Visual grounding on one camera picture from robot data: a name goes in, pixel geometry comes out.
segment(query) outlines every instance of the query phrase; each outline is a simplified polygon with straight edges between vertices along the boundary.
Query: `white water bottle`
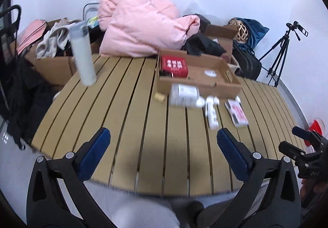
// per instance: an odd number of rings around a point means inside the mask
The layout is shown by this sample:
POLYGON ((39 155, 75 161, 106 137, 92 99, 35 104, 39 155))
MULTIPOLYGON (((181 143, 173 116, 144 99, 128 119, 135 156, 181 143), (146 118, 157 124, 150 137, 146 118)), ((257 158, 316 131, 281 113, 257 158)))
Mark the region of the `white water bottle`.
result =
POLYGON ((216 116, 216 111, 214 105, 219 105, 220 101, 217 97, 208 96, 206 98, 206 108, 205 108, 205 116, 208 119, 208 125, 211 130, 219 129, 219 123, 216 116))
POLYGON ((69 35, 81 82, 85 86, 91 86, 97 81, 97 76, 93 67, 89 30, 86 22, 72 24, 69 27, 69 35))

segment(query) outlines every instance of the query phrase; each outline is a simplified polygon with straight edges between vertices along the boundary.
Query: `wooden slatted table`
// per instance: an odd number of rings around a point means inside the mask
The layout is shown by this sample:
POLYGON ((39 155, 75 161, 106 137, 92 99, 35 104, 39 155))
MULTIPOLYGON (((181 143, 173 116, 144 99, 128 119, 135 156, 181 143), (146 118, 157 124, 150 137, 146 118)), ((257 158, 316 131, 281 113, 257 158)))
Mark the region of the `wooden slatted table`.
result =
MULTIPOLYGON (((32 145, 61 158, 77 151, 100 127, 111 143, 92 179, 142 194, 194 196, 237 190, 231 172, 208 129, 202 109, 168 107, 154 99, 155 59, 93 55, 97 82, 82 85, 78 73, 65 85, 43 118, 32 145)), ((224 107, 217 107, 222 127, 251 152, 281 159, 281 141, 304 149, 292 133, 295 120, 278 90, 239 79, 241 105, 249 127, 236 128, 224 107)))

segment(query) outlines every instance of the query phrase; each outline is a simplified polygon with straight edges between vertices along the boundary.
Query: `red object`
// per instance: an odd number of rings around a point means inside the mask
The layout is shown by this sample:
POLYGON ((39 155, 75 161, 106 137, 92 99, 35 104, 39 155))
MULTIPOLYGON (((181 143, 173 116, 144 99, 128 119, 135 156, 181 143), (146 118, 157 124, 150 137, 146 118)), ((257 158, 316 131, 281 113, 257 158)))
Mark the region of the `red object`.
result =
POLYGON ((184 58, 162 56, 162 71, 172 73, 173 77, 187 78, 188 66, 184 58))
MULTIPOLYGON (((312 123, 312 125, 309 128, 309 131, 316 131, 318 134, 320 134, 322 136, 322 130, 321 130, 321 127, 317 120, 314 120, 314 122, 312 123)), ((304 140, 304 143, 307 147, 309 147, 311 145, 311 143, 307 140, 304 140)))

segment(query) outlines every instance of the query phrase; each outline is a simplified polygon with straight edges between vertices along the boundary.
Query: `small white container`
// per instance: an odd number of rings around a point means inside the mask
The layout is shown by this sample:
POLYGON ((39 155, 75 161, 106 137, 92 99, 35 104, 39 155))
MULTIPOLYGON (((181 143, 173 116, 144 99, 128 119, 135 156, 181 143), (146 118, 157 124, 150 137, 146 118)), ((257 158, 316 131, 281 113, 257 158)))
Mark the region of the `small white container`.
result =
POLYGON ((177 107, 196 107, 199 99, 197 87, 185 84, 172 84, 169 104, 177 107))
POLYGON ((219 122, 216 116, 214 105, 220 105, 220 101, 217 97, 208 96, 206 98, 206 110, 205 116, 208 119, 208 126, 211 130, 219 129, 219 122))

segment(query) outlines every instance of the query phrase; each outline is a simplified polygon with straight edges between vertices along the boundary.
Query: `wicker basket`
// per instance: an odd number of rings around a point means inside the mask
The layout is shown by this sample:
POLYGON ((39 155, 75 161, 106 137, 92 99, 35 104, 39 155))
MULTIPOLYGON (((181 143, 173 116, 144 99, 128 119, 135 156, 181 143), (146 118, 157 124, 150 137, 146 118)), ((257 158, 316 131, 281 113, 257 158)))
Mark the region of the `wicker basket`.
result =
POLYGON ((238 26, 238 34, 236 35, 235 40, 238 43, 245 44, 248 40, 248 31, 244 23, 236 18, 232 18, 228 24, 238 26))

